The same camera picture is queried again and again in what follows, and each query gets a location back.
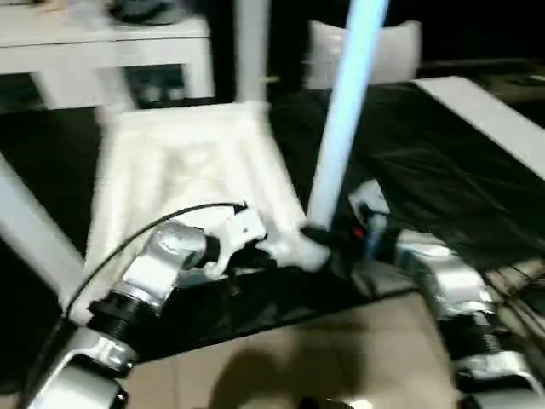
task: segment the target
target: wire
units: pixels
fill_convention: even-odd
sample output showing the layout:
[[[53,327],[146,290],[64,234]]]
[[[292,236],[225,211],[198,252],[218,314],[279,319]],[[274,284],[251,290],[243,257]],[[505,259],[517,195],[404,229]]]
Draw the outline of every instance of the wire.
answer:
[[[516,268],[515,266],[508,266],[508,267],[511,268],[512,270],[516,271],[517,273],[519,273],[522,277],[524,277],[528,281],[532,280],[531,276],[528,275],[527,273],[525,273],[524,271],[522,271],[520,268]]]
[[[35,383],[34,381],[36,381],[38,373],[42,370],[45,357],[47,356],[49,350],[53,347],[53,344],[57,340],[63,325],[69,320],[70,313],[72,312],[74,304],[76,303],[78,298],[82,295],[83,290],[85,290],[85,288],[87,288],[89,283],[93,280],[93,278],[96,277],[96,275],[115,256],[121,253],[121,251],[125,250],[133,241],[135,241],[137,238],[139,238],[142,234],[144,234],[148,230],[156,227],[162,222],[166,222],[167,220],[172,219],[173,217],[177,217],[177,216],[185,215],[186,213],[191,213],[193,211],[209,209],[213,207],[232,207],[235,210],[235,212],[246,208],[244,204],[232,203],[232,202],[218,202],[218,203],[199,204],[196,206],[186,207],[185,209],[173,211],[172,213],[159,217],[153,222],[146,224],[143,228],[139,228],[134,233],[132,233],[127,239],[125,239],[120,245],[118,245],[115,249],[113,249],[113,251],[85,278],[82,284],[79,285],[79,287],[74,292],[72,298],[70,299],[70,302],[67,304],[65,310],[60,315],[60,318],[55,323],[52,331],[49,333],[46,339],[46,342],[43,348],[41,349],[40,353],[37,356],[37,360],[34,362],[34,365],[31,366],[28,372],[28,375],[25,380],[25,384],[23,386],[23,389],[21,390],[17,407],[23,407],[22,405],[26,402],[26,399],[28,398],[28,395],[30,392],[30,388]]]
[[[505,283],[511,285],[511,283],[509,283],[509,281],[507,280],[505,275],[502,274],[502,272],[496,271],[496,273],[503,279]],[[522,319],[522,314],[534,323],[539,331],[542,332],[542,335],[545,334],[545,325],[543,325],[543,323],[535,316],[534,312],[530,309],[530,307],[525,304],[525,302],[513,299],[512,296],[497,288],[497,286],[490,279],[488,279],[488,277],[486,277],[486,282],[490,287],[492,287],[492,289],[494,289],[498,296],[500,296],[500,298],[502,299],[502,304],[509,308],[511,311],[513,311],[513,313],[515,313],[519,317],[519,319],[523,321],[523,323],[524,320]]]

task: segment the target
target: tile floor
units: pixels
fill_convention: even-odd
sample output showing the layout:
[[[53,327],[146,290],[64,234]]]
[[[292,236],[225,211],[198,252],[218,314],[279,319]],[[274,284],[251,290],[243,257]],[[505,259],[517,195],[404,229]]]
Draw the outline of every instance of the tile floor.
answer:
[[[148,363],[126,388],[130,409],[291,409],[304,396],[357,401],[357,409],[456,406],[418,295]]]

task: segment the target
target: white shelf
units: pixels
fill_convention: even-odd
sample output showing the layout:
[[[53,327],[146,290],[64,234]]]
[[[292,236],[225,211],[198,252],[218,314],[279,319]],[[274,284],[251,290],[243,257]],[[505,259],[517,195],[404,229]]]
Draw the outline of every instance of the white shelf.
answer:
[[[67,11],[43,12],[27,5],[0,7],[0,47],[208,36],[206,22],[198,16],[169,26],[114,26],[113,31],[96,31],[78,24]]]

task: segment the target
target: beige floor tile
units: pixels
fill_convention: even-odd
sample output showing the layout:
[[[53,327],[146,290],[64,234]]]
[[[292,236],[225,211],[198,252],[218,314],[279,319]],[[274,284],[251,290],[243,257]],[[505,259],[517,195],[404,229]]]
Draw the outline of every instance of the beige floor tile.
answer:
[[[176,409],[175,358],[138,365],[123,386],[129,409]]]
[[[455,407],[448,359],[424,313],[417,299],[404,297],[328,317],[349,399],[373,409]]]
[[[12,396],[0,396],[0,409],[13,409],[17,398]]]
[[[345,393],[335,350],[313,325],[263,332],[178,356],[180,409],[296,407]]]

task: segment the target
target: black mat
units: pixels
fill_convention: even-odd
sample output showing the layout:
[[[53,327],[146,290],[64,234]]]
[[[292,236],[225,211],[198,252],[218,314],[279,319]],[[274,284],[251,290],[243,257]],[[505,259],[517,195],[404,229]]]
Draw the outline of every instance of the black mat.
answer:
[[[276,101],[269,118],[295,190],[307,205],[329,94]],[[376,178],[396,221],[433,233],[479,269],[545,248],[545,182],[414,84],[371,86],[342,184],[347,195]]]

